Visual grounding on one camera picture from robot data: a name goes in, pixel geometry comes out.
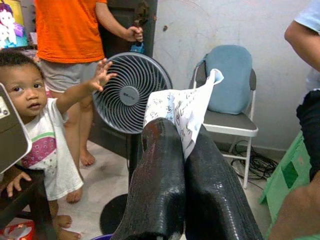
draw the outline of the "black leggings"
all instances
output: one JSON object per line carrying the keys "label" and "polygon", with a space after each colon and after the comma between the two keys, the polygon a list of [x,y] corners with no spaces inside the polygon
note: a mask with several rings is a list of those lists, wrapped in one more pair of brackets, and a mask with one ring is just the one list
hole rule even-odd
{"label": "black leggings", "polygon": [[310,181],[320,170],[320,90],[310,91],[296,110],[304,144],[310,156]]}

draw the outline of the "gray chair seat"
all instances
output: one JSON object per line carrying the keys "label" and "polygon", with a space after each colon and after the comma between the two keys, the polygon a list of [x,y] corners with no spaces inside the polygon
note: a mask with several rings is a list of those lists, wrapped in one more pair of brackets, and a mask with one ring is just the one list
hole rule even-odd
{"label": "gray chair seat", "polygon": [[258,133],[257,126],[244,113],[232,115],[207,110],[203,124],[209,132],[221,134],[255,137]]}

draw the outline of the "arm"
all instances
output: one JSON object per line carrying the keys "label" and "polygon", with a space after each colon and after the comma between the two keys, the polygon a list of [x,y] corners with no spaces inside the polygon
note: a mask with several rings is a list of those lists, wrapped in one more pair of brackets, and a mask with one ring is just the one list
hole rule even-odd
{"label": "arm", "polygon": [[108,68],[112,65],[112,62],[107,63],[107,59],[98,63],[95,76],[84,83],[68,88],[57,100],[56,107],[61,114],[67,112],[67,110],[81,101],[85,97],[89,96],[93,91],[103,91],[103,86],[113,77],[117,76],[115,73],[107,74]]}
{"label": "arm", "polygon": [[112,15],[107,4],[97,2],[95,4],[95,14],[99,23],[114,35],[122,39],[125,39],[129,42],[142,42],[142,28],[131,26],[128,29],[126,29],[125,27],[123,27]]}
{"label": "arm", "polygon": [[320,72],[320,36],[316,31],[293,21],[284,38],[300,58]]}

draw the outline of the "person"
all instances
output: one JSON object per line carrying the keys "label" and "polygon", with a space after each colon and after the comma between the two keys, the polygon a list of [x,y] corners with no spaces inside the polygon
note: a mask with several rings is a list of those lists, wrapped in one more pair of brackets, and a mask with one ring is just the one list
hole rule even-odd
{"label": "person", "polygon": [[[107,0],[35,0],[35,12],[37,55],[46,85],[55,98],[69,87],[91,78],[97,61],[104,58],[98,22],[127,41],[143,40],[142,28],[131,26],[126,29],[120,25],[110,12]],[[80,161],[84,166],[92,165],[95,158],[87,150],[93,122],[91,96],[72,106],[68,115],[66,140],[74,162],[78,169]],[[76,203],[81,195],[79,189],[70,193],[66,200]]]}
{"label": "person", "polygon": [[[70,87],[58,98],[47,98],[44,75],[32,59],[20,52],[0,51],[0,83],[7,90],[32,140],[31,151],[19,161],[19,165],[44,171],[46,196],[59,240],[81,237],[78,233],[63,229],[70,227],[70,216],[57,216],[57,199],[83,185],[64,136],[66,112],[93,91],[103,90],[102,86],[116,76],[115,73],[107,74],[111,65],[112,62],[101,60],[90,80]],[[13,179],[6,187],[8,197],[13,196],[14,189],[21,191],[21,179],[31,181],[30,176],[15,166],[5,175],[7,179]]]}
{"label": "person", "polygon": [[285,31],[284,37],[312,68],[306,79],[308,94],[297,108],[306,150],[310,156],[310,184],[287,195],[270,240],[291,240],[320,232],[320,0],[312,0]]}

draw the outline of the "red object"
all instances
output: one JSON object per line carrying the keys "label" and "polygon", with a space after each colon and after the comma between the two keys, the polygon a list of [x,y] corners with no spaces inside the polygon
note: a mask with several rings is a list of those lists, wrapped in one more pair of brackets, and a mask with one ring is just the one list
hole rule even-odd
{"label": "red object", "polygon": [[0,230],[0,236],[8,240],[32,240],[34,233],[35,224],[33,221],[7,226]]}

